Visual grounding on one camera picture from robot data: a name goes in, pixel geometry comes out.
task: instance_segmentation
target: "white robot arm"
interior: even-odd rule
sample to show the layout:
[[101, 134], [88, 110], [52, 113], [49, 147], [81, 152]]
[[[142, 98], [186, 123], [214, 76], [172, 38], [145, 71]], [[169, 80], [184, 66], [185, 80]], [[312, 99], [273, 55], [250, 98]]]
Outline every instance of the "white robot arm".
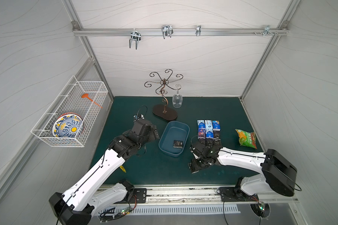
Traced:
[[107, 206], [130, 201], [134, 186], [126, 180], [99, 194], [94, 193], [142, 145], [158, 138], [155, 125], [144, 118], [136, 119], [133, 128], [114, 138], [100, 160], [76, 184], [50, 197], [49, 203], [58, 221], [63, 225], [86, 225]]
[[207, 147], [199, 142], [191, 145], [190, 151], [195, 159], [188, 164], [192, 173], [214, 164], [231, 165], [257, 172], [252, 177], [239, 178], [236, 192], [252, 196], [256, 193], [275, 191], [284, 196], [294, 195], [297, 169], [273, 149], [263, 152], [243, 152], [223, 148]]

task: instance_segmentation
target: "white wire basket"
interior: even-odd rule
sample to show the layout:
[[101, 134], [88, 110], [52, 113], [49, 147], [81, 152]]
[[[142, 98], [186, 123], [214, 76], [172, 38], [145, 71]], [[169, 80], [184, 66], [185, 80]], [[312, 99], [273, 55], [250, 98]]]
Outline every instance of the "white wire basket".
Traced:
[[[84, 147], [108, 90], [102, 81], [78, 81], [74, 76], [63, 88], [31, 133], [52, 147]], [[53, 126], [65, 113], [75, 113], [82, 119], [74, 137], [55, 137]]]

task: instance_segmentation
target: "plate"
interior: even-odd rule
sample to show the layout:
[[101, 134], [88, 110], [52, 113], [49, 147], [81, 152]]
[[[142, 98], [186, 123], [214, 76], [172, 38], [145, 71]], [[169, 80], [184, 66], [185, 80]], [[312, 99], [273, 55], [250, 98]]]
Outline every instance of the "plate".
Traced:
[[82, 118], [76, 113], [65, 113], [54, 123], [52, 133], [54, 137], [75, 137], [81, 132]]

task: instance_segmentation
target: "brown base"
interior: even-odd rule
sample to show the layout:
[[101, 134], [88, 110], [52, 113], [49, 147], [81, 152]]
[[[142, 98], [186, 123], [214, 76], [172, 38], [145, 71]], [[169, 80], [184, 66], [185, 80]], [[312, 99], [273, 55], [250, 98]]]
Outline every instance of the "brown base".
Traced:
[[168, 106], [165, 108], [167, 111], [166, 113], [163, 113], [164, 111], [164, 105], [155, 105], [153, 107], [153, 113], [165, 120], [172, 121], [175, 120], [178, 117], [178, 113], [173, 110], [172, 108], [169, 108]]

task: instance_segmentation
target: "chip bag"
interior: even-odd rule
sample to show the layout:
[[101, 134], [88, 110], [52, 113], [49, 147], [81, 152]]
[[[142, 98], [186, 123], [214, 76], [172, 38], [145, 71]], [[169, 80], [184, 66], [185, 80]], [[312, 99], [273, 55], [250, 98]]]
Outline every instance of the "chip bag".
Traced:
[[257, 149], [256, 134], [254, 132], [249, 133], [239, 129], [235, 130], [238, 132], [240, 145]]

